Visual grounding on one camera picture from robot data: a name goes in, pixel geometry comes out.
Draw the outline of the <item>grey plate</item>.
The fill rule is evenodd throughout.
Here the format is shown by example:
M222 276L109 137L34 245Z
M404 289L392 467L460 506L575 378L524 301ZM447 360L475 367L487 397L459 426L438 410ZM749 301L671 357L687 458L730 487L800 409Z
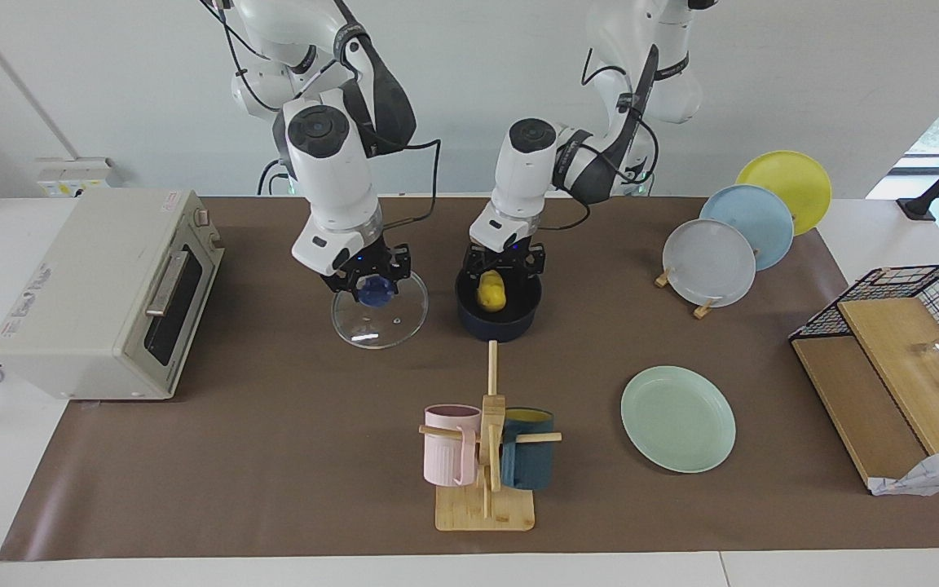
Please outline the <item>grey plate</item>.
M662 252L663 277L678 296L697 307L733 305L752 289L756 256L730 224L698 218L672 231Z

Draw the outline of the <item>brown table mat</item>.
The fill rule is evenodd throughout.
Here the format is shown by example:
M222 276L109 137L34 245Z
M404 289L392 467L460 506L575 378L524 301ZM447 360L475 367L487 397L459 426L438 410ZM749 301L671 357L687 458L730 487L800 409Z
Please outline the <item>brown table mat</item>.
M845 287L816 233L741 302L695 320L656 289L698 198L620 198L544 236L544 294L500 346L499 391L554 413L553 483L528 532L439 532L425 406L477 404L486 345L453 283L480 201L443 198L396 233L428 319L384 351L343 342L328 290L284 261L301 201L209 204L225 257L167 402L69 404L0 560L736 549L939 549L939 495L873 497L787 341ZM673 474L626 437L624 386L653 365L714 382L737 423L716 469Z

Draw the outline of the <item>wooden plate rack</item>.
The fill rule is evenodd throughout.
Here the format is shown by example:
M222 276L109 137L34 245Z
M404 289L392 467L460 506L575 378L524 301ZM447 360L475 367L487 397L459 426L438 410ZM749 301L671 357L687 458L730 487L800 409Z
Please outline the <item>wooden plate rack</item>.
M711 293L705 287L698 287L694 280L686 277L685 272L676 270L675 267L665 267L660 274L655 277L655 287L664 289L672 286L672 289L679 297L694 304L692 315L697 320L703 320L712 309L715 308L716 301L722 301L723 296L717 296Z

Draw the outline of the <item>pink ribbed mug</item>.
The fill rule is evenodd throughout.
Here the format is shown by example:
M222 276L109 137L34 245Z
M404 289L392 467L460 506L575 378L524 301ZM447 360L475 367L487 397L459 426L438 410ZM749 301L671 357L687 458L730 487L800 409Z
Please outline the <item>pink ribbed mug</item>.
M477 482L477 434L481 420L482 412L477 406L434 404L425 408L425 425L456 434L425 435L422 475L427 482L437 487L467 487Z

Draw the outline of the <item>dark wooden cutting board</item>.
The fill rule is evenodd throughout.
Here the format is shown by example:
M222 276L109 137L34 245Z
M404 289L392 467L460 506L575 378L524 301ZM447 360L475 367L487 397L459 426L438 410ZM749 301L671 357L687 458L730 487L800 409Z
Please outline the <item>dark wooden cutting board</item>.
M928 456L856 338L791 342L869 493L892 488Z

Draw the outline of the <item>white wall socket strip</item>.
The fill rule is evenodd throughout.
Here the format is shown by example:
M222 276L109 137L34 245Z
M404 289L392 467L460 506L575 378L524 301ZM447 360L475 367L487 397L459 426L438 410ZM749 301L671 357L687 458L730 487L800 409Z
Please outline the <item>white wall socket strip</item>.
M76 197L89 189L122 185L107 157L38 157L36 164L36 183L45 197Z

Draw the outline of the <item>yellow plate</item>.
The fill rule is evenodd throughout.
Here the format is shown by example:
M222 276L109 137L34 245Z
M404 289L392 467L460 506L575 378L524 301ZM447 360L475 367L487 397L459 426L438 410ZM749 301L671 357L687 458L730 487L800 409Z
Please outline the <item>yellow plate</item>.
M815 229L832 201L832 182L813 157L796 150L773 150L754 157L739 172L737 183L771 191L789 209L794 235Z

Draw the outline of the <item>dark blue saucepan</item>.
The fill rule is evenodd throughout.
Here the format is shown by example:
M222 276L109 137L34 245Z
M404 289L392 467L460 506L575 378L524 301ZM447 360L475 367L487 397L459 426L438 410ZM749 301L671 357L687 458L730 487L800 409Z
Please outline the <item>dark blue saucepan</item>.
M497 313L481 311L474 294L465 290L464 272L460 272L455 281L460 324L466 332L481 341L495 339L497 342L510 342L521 337L531 327L543 297L543 283L540 289L526 289L524 280L512 271L498 272L505 282L507 305Z

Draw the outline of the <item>light wooden cutting board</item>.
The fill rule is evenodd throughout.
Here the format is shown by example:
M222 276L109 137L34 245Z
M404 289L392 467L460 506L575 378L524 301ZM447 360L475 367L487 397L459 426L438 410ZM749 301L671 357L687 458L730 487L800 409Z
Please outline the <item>light wooden cutting board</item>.
M939 324L919 298L869 298L837 309L925 452L939 453Z

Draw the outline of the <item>wooden mug tree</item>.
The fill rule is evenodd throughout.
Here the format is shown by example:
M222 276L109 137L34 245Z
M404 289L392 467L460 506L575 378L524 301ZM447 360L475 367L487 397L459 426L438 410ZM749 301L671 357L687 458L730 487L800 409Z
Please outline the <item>wooden mug tree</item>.
M465 424L425 417L418 432L455 443L453 483L433 483L434 525L441 532L526 532L536 526L532 490L500 480L507 406L498 391L499 342L488 343L487 390L476 416Z

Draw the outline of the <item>glass lid blue knob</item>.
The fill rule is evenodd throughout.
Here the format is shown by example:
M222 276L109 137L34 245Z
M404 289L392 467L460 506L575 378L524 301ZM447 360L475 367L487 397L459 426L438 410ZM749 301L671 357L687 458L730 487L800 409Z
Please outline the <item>glass lid blue knob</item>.
M389 298L386 280L369 277L360 283L360 303L338 300L334 294L331 316L340 338L362 349L398 346L417 334L429 310L429 294L417 272L405 279L399 296Z

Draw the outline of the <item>light blue plate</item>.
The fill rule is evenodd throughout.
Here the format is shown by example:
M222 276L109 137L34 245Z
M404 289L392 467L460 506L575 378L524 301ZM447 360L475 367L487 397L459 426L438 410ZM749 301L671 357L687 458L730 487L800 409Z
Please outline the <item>light blue plate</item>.
M738 230L753 249L757 271L778 264L794 239L794 220L787 205L753 183L736 183L712 194L699 216Z

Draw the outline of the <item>white toaster oven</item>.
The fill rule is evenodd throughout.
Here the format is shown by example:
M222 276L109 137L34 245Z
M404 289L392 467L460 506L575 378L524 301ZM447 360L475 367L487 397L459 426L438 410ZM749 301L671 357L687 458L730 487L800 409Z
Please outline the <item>white toaster oven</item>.
M66 400L167 400L223 260L193 190L78 197L0 326L0 363Z

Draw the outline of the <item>mint green plate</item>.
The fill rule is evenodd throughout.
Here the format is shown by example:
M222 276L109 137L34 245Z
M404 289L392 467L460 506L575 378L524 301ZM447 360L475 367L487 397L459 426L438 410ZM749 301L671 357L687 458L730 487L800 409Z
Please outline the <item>mint green plate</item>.
M619 413L633 447L678 474L716 469L737 439L733 409L719 387L678 365L656 365L633 376Z

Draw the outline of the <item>dark teal mug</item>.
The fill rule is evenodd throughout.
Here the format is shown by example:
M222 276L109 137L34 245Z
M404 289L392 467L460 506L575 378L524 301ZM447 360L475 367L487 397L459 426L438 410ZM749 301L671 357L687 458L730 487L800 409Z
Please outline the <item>dark teal mug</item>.
M500 437L500 482L503 486L540 491L549 486L553 475L553 444L519 443L519 435L544 434L555 427L548 410L514 406L507 408Z

